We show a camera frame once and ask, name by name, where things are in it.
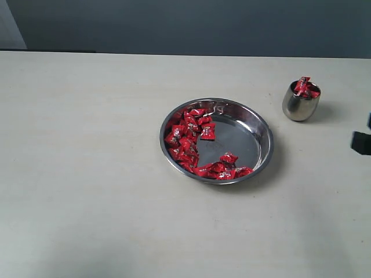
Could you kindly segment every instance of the white table surface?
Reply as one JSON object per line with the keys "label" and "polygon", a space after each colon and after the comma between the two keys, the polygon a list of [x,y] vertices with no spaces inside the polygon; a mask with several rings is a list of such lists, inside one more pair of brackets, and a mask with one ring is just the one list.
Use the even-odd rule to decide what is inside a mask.
{"label": "white table surface", "polygon": [[[370,277],[371,60],[0,52],[0,277]],[[289,83],[319,84],[307,123]],[[274,133],[268,167],[214,187],[158,142],[181,103],[222,97]]]}

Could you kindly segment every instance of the stainless steel cup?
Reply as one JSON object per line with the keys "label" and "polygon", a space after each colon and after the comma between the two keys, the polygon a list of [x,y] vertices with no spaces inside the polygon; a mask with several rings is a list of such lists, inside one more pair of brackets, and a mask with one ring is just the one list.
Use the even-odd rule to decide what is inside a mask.
{"label": "stainless steel cup", "polygon": [[[297,81],[294,81],[289,86],[288,91],[283,98],[282,110],[290,120],[301,122],[303,120],[307,120],[311,115],[313,115],[315,109],[317,108],[321,94],[316,98],[304,98],[301,96],[296,96],[294,93],[296,83]],[[319,92],[321,92],[316,84],[312,82],[311,84],[313,87],[317,88]]]}

